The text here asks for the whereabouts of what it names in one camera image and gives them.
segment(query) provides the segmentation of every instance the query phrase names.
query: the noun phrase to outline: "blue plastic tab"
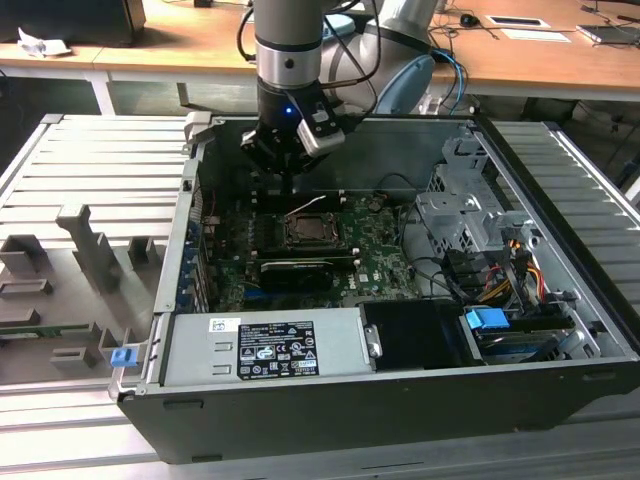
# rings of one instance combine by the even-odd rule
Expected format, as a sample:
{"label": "blue plastic tab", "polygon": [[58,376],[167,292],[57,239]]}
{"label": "blue plastic tab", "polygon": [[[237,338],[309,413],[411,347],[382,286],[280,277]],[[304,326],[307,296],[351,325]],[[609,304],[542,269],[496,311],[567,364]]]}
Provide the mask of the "blue plastic tab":
{"label": "blue plastic tab", "polygon": [[501,308],[474,308],[466,315],[471,329],[509,328],[509,320]]}
{"label": "blue plastic tab", "polygon": [[[346,37],[356,31],[355,22],[351,17],[346,15],[327,15],[325,20],[331,24],[336,33],[341,37]],[[324,25],[322,37],[325,39],[333,37],[331,30],[329,30],[326,25]]]}
{"label": "blue plastic tab", "polygon": [[111,366],[116,367],[135,367],[138,362],[138,347],[116,348],[111,354]]}
{"label": "blue plastic tab", "polygon": [[375,113],[409,114],[431,82],[435,62],[422,55],[409,62],[380,93]]}

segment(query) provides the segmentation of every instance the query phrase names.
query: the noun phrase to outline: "computer mouse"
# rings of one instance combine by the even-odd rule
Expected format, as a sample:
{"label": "computer mouse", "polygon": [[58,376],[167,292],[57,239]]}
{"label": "computer mouse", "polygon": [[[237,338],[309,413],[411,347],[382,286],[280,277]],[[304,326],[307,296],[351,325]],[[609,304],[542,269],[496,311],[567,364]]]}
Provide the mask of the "computer mouse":
{"label": "computer mouse", "polygon": [[463,13],[460,16],[460,25],[465,28],[472,28],[478,26],[480,24],[480,19],[475,15],[471,15],[469,13]]}

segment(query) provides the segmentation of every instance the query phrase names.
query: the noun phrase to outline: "red wire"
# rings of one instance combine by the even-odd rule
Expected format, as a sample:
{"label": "red wire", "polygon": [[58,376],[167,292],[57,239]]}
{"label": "red wire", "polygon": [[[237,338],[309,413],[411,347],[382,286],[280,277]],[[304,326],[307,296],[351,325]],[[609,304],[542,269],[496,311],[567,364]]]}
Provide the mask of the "red wire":
{"label": "red wire", "polygon": [[489,273],[487,273],[487,281],[484,284],[484,289],[486,290],[487,288],[489,288],[489,280],[491,279],[491,274],[496,271],[496,270],[502,270],[502,267],[500,265],[496,265],[495,267],[491,267],[489,269]]}
{"label": "red wire", "polygon": [[544,302],[544,275],[540,270],[538,270],[538,273],[540,274],[540,300]]}

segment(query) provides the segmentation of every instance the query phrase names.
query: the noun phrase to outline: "white cable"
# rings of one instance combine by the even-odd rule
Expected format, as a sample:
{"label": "white cable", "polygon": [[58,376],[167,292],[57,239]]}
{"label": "white cable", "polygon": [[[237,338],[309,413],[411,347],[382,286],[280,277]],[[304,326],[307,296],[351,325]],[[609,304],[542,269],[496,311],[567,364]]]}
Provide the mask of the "white cable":
{"label": "white cable", "polygon": [[305,203],[303,206],[296,208],[295,210],[291,210],[289,213],[287,213],[285,215],[285,217],[288,217],[290,215],[293,215],[294,213],[298,213],[300,210],[304,210],[305,208],[307,208],[309,205],[311,205],[312,203],[316,203],[320,200],[324,200],[325,198],[327,198],[326,195],[321,195],[319,197],[314,198],[313,200],[311,200],[310,202]]}

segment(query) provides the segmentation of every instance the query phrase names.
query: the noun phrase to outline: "power supply label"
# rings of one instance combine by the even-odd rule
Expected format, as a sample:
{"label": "power supply label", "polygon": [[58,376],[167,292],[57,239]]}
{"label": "power supply label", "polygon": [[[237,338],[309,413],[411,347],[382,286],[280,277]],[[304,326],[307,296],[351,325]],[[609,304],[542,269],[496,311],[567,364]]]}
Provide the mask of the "power supply label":
{"label": "power supply label", "polygon": [[320,373],[313,322],[240,324],[238,347],[242,380]]}

